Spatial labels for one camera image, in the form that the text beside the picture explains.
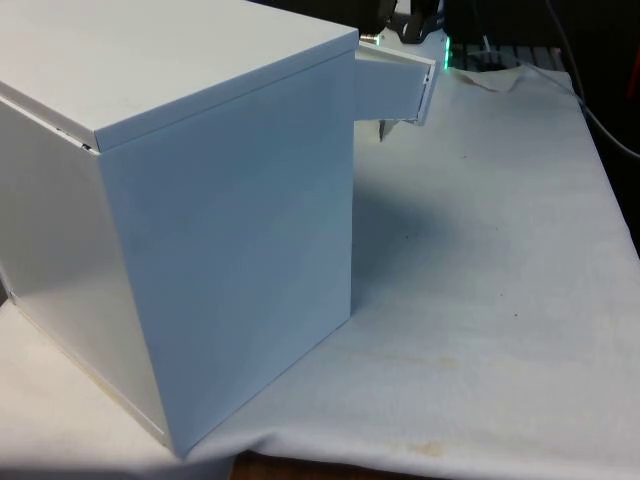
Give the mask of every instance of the tablecloth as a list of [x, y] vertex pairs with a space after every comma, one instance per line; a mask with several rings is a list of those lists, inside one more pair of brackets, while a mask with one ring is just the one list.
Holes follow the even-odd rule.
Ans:
[[445, 478], [640, 476], [640, 264], [557, 86], [445, 72], [423, 127], [379, 143], [356, 126], [352, 298], [186, 463], [6, 304], [0, 464], [148, 473], [252, 449]]

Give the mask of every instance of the small door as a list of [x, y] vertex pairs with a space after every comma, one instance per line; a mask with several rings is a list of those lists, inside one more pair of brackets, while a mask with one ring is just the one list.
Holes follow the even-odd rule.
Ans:
[[356, 120], [424, 121], [436, 62], [360, 42], [356, 51]]

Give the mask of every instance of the white metal cabinet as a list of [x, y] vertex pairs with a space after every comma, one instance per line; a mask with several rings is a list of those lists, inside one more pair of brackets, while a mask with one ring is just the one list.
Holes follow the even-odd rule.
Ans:
[[12, 297], [184, 454], [349, 316], [357, 33], [7, 0], [0, 43]]

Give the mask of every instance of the green light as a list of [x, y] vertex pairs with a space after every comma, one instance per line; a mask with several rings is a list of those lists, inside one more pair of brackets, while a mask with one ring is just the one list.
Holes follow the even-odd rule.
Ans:
[[444, 70], [449, 68], [449, 56], [451, 52], [449, 51], [449, 47], [451, 46], [451, 39], [447, 37], [447, 43], [444, 45]]

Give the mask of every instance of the cabinet side panel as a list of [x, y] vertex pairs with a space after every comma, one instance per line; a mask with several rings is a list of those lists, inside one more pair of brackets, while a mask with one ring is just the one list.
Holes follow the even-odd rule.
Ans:
[[354, 62], [102, 158], [179, 453], [349, 317]]
[[0, 125], [0, 264], [16, 303], [163, 437], [99, 156], [2, 99]]

